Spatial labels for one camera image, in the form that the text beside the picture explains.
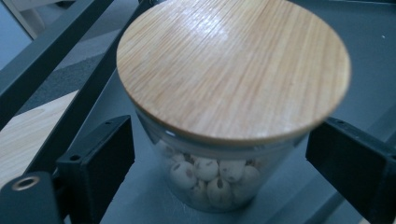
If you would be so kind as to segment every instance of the wooden lid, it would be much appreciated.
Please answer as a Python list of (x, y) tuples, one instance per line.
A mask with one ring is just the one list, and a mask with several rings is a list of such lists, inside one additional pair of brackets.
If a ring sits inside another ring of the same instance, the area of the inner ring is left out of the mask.
[(326, 119), (347, 91), (338, 35), (283, 0), (170, 0), (123, 35), (117, 66), (164, 128), (212, 144), (265, 144)]

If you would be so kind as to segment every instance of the light wood surface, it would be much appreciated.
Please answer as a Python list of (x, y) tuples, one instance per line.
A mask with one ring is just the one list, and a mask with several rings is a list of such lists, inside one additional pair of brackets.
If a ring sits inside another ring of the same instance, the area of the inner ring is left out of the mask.
[(337, 107), (350, 77), (338, 35), (281, 0), (159, 4), (125, 32), (117, 63), (140, 109), (215, 144), (306, 133)]
[(14, 117), (0, 132), (0, 188), (23, 174), (76, 93)]

